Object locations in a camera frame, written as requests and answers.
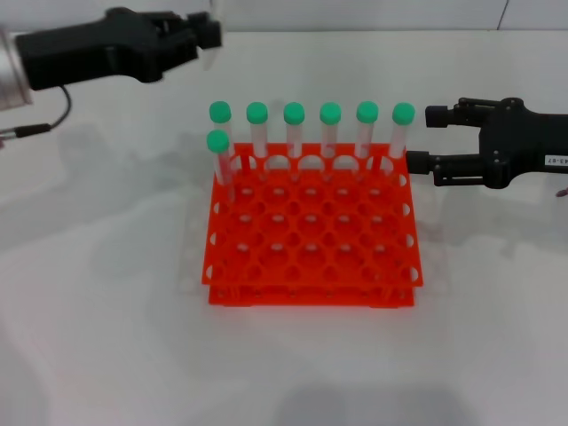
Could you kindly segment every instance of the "white table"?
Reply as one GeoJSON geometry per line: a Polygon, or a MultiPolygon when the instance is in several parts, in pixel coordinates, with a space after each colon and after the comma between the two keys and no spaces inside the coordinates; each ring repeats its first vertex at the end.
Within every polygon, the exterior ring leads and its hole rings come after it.
{"type": "MultiPolygon", "coordinates": [[[[518,96],[568,113],[568,33],[235,34],[144,86],[71,87],[52,134],[0,153],[2,426],[534,426],[568,423],[568,177],[435,188],[413,177],[425,286],[413,309],[227,309],[200,284],[212,178],[209,103],[379,102],[419,111],[518,96]]],[[[0,115],[43,122],[57,91],[0,115]]],[[[410,147],[458,154],[477,131],[427,130],[410,147]]]]}

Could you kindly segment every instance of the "clear test tube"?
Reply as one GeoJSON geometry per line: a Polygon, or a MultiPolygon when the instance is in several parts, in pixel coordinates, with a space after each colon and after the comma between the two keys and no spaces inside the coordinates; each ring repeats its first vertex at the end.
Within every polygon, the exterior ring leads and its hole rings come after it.
{"type": "Polygon", "coordinates": [[[234,155],[233,131],[231,129],[231,107],[223,100],[213,102],[209,106],[209,117],[215,130],[223,130],[229,137],[229,155],[234,155]]]}
{"type": "Polygon", "coordinates": [[[341,107],[335,102],[323,104],[319,111],[321,125],[321,156],[330,158],[335,155],[337,144],[337,125],[341,120],[341,107]]]}
{"type": "Polygon", "coordinates": [[[367,158],[371,148],[373,138],[373,128],[379,118],[379,106],[370,100],[361,102],[357,107],[357,143],[355,144],[355,156],[357,158],[367,158]]]}
{"type": "Polygon", "coordinates": [[[392,111],[392,121],[394,126],[392,128],[392,135],[390,136],[389,143],[389,160],[381,163],[381,170],[387,174],[393,170],[392,160],[397,160],[402,157],[406,149],[406,131],[408,126],[414,121],[416,110],[412,104],[402,102],[397,104],[392,111]]]}
{"type": "Polygon", "coordinates": [[[304,107],[297,102],[284,106],[284,121],[286,122],[286,145],[288,157],[298,158],[302,155],[302,123],[305,119],[304,107]]]}
{"type": "Polygon", "coordinates": [[[268,155],[266,144],[268,143],[268,108],[262,102],[253,102],[247,106],[247,120],[250,123],[250,139],[256,157],[262,158],[268,155]]]}
{"type": "Polygon", "coordinates": [[[229,155],[229,135],[224,130],[213,130],[207,135],[207,148],[215,154],[215,176],[223,186],[233,183],[231,157],[229,155]]]}

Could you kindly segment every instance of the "cable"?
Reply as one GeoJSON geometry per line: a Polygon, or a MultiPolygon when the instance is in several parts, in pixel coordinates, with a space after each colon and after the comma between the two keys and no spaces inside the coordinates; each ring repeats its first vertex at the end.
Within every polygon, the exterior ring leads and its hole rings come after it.
{"type": "Polygon", "coordinates": [[[52,124],[43,122],[41,124],[32,124],[29,126],[19,126],[19,127],[14,127],[13,129],[0,130],[0,148],[3,147],[5,140],[15,139],[15,138],[27,138],[28,136],[39,135],[40,133],[47,133],[48,131],[51,131],[56,127],[58,127],[60,124],[62,124],[65,121],[66,118],[69,117],[69,114],[71,114],[71,109],[73,108],[73,100],[71,100],[71,95],[69,94],[69,91],[65,86],[60,86],[59,88],[63,91],[63,94],[65,95],[65,100],[67,102],[67,105],[65,106],[65,111],[63,111],[61,117],[58,118],[52,124]]]}
{"type": "Polygon", "coordinates": [[[59,88],[63,91],[63,94],[65,95],[67,106],[65,107],[63,115],[51,124],[52,130],[58,127],[60,124],[62,124],[65,121],[65,119],[69,117],[69,114],[71,114],[71,109],[73,108],[73,100],[71,99],[71,95],[69,94],[67,87],[60,86],[59,88]]]}

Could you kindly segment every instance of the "silver cylindrical motor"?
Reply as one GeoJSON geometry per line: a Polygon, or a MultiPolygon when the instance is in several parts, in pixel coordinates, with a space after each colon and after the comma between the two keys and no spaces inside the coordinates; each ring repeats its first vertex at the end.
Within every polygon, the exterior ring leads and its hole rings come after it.
{"type": "Polygon", "coordinates": [[[10,35],[0,28],[0,111],[31,103],[20,55],[10,35]]]}

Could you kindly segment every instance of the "black cable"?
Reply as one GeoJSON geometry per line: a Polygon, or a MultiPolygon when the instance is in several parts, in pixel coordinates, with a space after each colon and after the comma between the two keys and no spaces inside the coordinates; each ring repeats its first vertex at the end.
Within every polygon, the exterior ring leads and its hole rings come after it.
{"type": "MultiPolygon", "coordinates": [[[[56,127],[58,127],[60,124],[62,124],[66,118],[69,117],[69,114],[71,114],[71,109],[73,108],[73,100],[71,100],[71,95],[69,94],[69,91],[67,90],[67,88],[65,86],[60,86],[59,87],[62,91],[63,94],[65,95],[65,100],[67,102],[67,105],[65,107],[65,111],[63,111],[63,114],[61,115],[60,118],[58,118],[55,122],[53,122],[52,124],[48,124],[47,122],[41,123],[41,124],[32,124],[29,126],[19,126],[19,127],[15,127],[11,130],[9,130],[9,132],[13,133],[13,137],[12,138],[27,138],[28,136],[34,136],[34,135],[39,135],[40,133],[46,133],[48,131],[51,131],[53,129],[55,129],[56,127]]],[[[6,140],[10,138],[9,136],[6,137],[2,135],[2,131],[0,131],[0,142],[2,140],[6,140]]]]}
{"type": "Polygon", "coordinates": [[[59,88],[63,91],[63,94],[65,95],[67,106],[65,108],[65,111],[63,112],[63,115],[51,124],[52,130],[55,129],[60,124],[62,124],[65,121],[65,119],[69,117],[69,114],[71,114],[71,108],[73,108],[73,100],[71,99],[71,95],[69,94],[67,87],[60,86],[59,88]]]}

